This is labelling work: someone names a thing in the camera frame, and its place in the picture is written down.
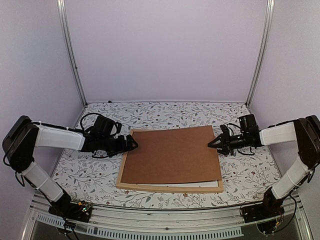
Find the red forest landscape photo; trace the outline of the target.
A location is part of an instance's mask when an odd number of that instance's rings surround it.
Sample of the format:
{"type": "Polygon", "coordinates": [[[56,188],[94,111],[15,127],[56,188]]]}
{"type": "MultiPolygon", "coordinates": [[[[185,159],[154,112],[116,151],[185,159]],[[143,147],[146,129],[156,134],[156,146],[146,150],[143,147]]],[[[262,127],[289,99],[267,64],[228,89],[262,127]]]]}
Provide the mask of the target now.
{"type": "Polygon", "coordinates": [[[151,186],[151,187],[181,187],[181,188],[198,188],[209,187],[215,188],[219,186],[219,181],[206,181],[206,182],[194,182],[194,183],[172,183],[172,184],[138,184],[138,186],[151,186]]]}

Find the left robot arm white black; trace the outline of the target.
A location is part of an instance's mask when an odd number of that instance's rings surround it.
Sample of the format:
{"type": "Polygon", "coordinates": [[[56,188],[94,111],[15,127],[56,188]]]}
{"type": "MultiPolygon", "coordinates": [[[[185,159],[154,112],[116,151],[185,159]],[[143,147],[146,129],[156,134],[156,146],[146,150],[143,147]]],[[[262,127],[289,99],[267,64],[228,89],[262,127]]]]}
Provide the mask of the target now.
{"type": "Polygon", "coordinates": [[[70,150],[91,153],[97,158],[97,152],[105,152],[111,158],[118,154],[135,150],[139,144],[128,134],[121,134],[122,124],[101,114],[92,126],[69,128],[41,121],[33,121],[22,115],[15,122],[2,141],[3,162],[6,166],[27,180],[33,187],[42,192],[55,209],[63,216],[74,213],[74,205],[69,202],[70,196],[49,174],[36,162],[38,149],[47,152],[70,150]]]}

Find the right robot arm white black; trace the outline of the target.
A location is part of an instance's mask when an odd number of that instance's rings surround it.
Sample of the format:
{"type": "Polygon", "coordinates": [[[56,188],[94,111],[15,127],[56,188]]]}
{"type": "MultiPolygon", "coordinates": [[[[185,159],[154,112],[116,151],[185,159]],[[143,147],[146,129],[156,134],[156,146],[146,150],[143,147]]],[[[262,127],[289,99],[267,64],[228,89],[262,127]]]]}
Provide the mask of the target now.
{"type": "Polygon", "coordinates": [[[235,150],[245,147],[269,147],[277,150],[276,157],[284,160],[285,154],[291,157],[284,165],[286,171],[280,180],[265,193],[258,213],[262,218],[269,218],[278,210],[278,203],[283,201],[304,181],[309,182],[320,164],[320,120],[316,115],[309,115],[284,121],[260,129],[253,114],[239,117],[238,135],[232,134],[228,125],[220,126],[221,134],[208,143],[221,155],[233,155],[235,150]]]}

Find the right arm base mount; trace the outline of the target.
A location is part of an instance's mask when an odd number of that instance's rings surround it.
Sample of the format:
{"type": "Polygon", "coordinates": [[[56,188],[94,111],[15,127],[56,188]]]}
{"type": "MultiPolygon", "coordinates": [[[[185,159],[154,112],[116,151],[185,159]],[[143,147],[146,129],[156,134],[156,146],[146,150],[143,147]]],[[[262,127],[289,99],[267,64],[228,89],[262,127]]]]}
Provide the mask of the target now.
{"type": "Polygon", "coordinates": [[[270,235],[275,233],[283,222],[285,213],[283,202],[283,199],[276,199],[271,195],[267,195],[263,197],[262,203],[241,206],[239,213],[243,217],[245,223],[272,218],[269,221],[263,221],[257,224],[257,228],[262,234],[270,235]]]}

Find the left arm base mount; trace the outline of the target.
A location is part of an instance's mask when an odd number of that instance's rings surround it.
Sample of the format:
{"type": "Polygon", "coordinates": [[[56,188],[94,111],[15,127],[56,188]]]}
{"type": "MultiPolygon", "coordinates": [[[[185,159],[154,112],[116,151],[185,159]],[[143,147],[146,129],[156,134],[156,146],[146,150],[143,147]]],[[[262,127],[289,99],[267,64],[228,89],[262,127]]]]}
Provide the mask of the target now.
{"type": "Polygon", "coordinates": [[[71,197],[64,192],[57,201],[51,201],[48,212],[52,215],[88,223],[92,215],[92,205],[84,200],[76,203],[71,201],[71,197]]]}

